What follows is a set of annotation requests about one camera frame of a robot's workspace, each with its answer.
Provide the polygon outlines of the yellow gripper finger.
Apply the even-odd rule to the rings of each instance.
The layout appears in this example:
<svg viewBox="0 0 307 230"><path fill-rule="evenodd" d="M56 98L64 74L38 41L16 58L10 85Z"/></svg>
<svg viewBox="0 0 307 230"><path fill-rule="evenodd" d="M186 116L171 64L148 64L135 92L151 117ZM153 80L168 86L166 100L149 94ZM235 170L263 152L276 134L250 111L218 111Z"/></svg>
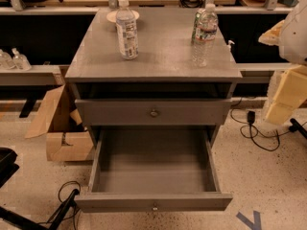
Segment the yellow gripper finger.
<svg viewBox="0 0 307 230"><path fill-rule="evenodd" d="M307 67L293 64L270 85L265 121L280 126L307 100Z"/></svg>
<svg viewBox="0 0 307 230"><path fill-rule="evenodd" d="M281 20L278 23L276 23L269 30L261 34L260 37L258 38L258 41L262 44L266 44L269 46L277 46L283 24L284 20Z"/></svg>

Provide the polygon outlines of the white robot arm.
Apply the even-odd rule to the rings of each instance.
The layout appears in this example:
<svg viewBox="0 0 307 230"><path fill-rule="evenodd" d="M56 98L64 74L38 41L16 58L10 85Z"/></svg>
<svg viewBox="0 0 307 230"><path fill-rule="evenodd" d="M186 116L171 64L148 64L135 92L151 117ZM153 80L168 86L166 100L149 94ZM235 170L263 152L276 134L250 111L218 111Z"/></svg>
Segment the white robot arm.
<svg viewBox="0 0 307 230"><path fill-rule="evenodd" d="M258 41L277 46L279 55L292 66L282 75L273 93L265 121L282 125L307 100L307 0L300 0L287 17L261 34Z"/></svg>

